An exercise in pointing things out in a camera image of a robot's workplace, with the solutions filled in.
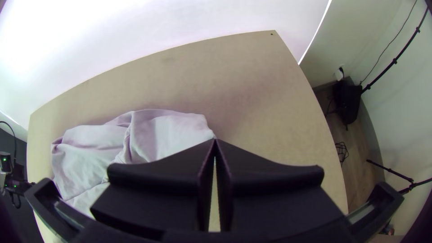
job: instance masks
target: black tripod stand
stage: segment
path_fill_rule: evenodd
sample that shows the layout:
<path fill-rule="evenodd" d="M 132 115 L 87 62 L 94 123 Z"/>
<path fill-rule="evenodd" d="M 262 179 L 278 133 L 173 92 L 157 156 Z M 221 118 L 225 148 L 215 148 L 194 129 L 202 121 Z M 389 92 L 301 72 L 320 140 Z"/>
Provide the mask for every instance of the black tripod stand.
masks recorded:
<path fill-rule="evenodd" d="M 432 181 L 432 178 L 429 178 L 429 179 L 427 179 L 427 180 L 424 180 L 424 181 L 420 181 L 420 182 L 415 183 L 414 180 L 413 180 L 412 178 L 406 177 L 406 176 L 404 176 L 403 174 L 400 174 L 400 173 L 398 173 L 398 172 L 396 172 L 396 171 L 393 171 L 392 169 L 389 169 L 389 168 L 386 168 L 386 167 L 384 167 L 384 166 L 382 166 L 382 165 L 380 165 L 380 164 L 377 164 L 377 163 L 373 162 L 373 161 L 370 160 L 370 159 L 367 159 L 366 161 L 369 162 L 369 163 L 371 163 L 371 164 L 373 164 L 373 165 L 375 165 L 375 166 L 378 166 L 378 167 L 380 167 L 381 169 L 386 170 L 386 171 L 388 171 L 388 172 L 390 172 L 390 173 L 392 173 L 392 174 L 394 174 L 394 175 L 396 175 L 396 176 L 398 176 L 398 177 L 400 177 L 400 178 L 402 178 L 402 179 L 405 179 L 405 180 L 409 181 L 409 182 L 411 183 L 411 185 L 409 185 L 409 187 L 407 187 L 407 188 L 405 188 L 405 189 L 399 191 L 399 193 L 402 194 L 402 195 L 407 194 L 407 193 L 410 192 L 414 187 L 417 187 L 417 186 L 420 186 L 420 185 L 423 185 L 423 184 L 426 184 L 426 183 Z"/>

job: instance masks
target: white cloth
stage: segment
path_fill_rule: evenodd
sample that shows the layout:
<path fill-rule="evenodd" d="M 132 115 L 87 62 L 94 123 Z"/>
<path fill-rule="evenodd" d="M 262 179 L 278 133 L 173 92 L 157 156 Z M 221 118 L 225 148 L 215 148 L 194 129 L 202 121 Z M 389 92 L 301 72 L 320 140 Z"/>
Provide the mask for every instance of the white cloth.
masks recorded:
<path fill-rule="evenodd" d="M 168 110 L 128 112 L 100 126 L 77 126 L 52 143 L 54 183 L 64 201 L 93 217 L 109 186 L 112 163 L 153 162 L 214 138 L 203 115 Z"/>

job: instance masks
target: light strip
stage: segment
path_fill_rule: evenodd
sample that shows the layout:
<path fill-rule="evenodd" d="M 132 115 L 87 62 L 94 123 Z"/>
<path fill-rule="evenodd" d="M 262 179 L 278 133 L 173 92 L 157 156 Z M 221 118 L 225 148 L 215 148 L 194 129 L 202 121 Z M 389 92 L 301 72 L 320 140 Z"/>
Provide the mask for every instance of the light strip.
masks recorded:
<path fill-rule="evenodd" d="M 312 42 L 313 42 L 314 39 L 315 39 L 316 33 L 318 33 L 318 30 L 319 30 L 319 28 L 321 27 L 321 24 L 323 23 L 323 20 L 324 20 L 324 17 L 325 17 L 325 15 L 326 15 L 326 13 L 327 13 L 327 10 L 328 10 L 329 7 L 330 7 L 330 3 L 332 3 L 332 0 L 328 0 L 328 1 L 329 1 L 329 2 L 327 3 L 327 7 L 325 7 L 325 11 L 324 11 L 323 17 L 322 17 L 322 19 L 321 19 L 321 21 L 320 21 L 320 23 L 319 23 L 319 25 L 318 25 L 318 28 L 317 28 L 316 31 L 315 31 L 314 37 L 312 37 L 312 40 L 310 41 L 310 43 L 309 43 L 309 45 L 307 46 L 305 52 L 303 53 L 303 55 L 301 56 L 300 60 L 298 61 L 298 65 L 300 65 L 300 63 L 302 62 L 303 58 L 305 57 L 306 52 L 309 50 L 309 47 L 311 46 Z"/>

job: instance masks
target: black plastic mount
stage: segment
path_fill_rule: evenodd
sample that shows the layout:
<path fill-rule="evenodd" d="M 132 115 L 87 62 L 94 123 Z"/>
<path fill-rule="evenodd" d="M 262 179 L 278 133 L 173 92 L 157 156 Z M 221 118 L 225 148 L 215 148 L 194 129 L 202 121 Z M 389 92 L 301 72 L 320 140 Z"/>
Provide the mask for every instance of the black plastic mount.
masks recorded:
<path fill-rule="evenodd" d="M 215 164 L 221 232 L 208 232 Z M 320 186 L 322 168 L 278 164 L 219 139 L 107 173 L 110 186 L 90 209 L 96 220 L 63 202 L 50 179 L 25 196 L 74 243 L 365 242 L 403 201 L 378 184 L 364 215 L 345 217 Z"/>

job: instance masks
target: tripod leg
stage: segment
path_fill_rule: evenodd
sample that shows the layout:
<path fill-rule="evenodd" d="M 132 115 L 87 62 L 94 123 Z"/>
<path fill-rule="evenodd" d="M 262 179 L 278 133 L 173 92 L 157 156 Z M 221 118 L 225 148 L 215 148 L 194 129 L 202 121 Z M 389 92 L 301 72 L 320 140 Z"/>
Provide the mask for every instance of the tripod leg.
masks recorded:
<path fill-rule="evenodd" d="M 386 170 L 386 171 L 388 171 L 388 172 L 390 172 L 390 173 L 392 173 L 392 174 L 394 174 L 394 175 L 396 175 L 396 176 L 398 176 L 398 177 L 400 177 L 400 178 L 402 178 L 402 179 L 405 179 L 405 180 L 407 180 L 407 181 L 409 181 L 409 182 L 411 182 L 411 183 L 414 182 L 414 180 L 413 180 L 412 178 L 406 177 L 406 176 L 404 176 L 403 174 L 397 173 L 396 171 L 393 171 L 393 170 L 390 169 L 390 168 L 386 168 L 386 167 L 384 167 L 384 166 L 382 166 L 382 165 L 380 165 L 380 164 L 377 164 L 377 163 L 373 162 L 373 161 L 370 160 L 370 159 L 367 159 L 366 161 L 369 162 L 369 163 L 371 163 L 371 164 L 373 164 L 373 165 L 375 165 L 375 166 L 378 166 L 378 167 L 380 167 L 381 169 Z"/>

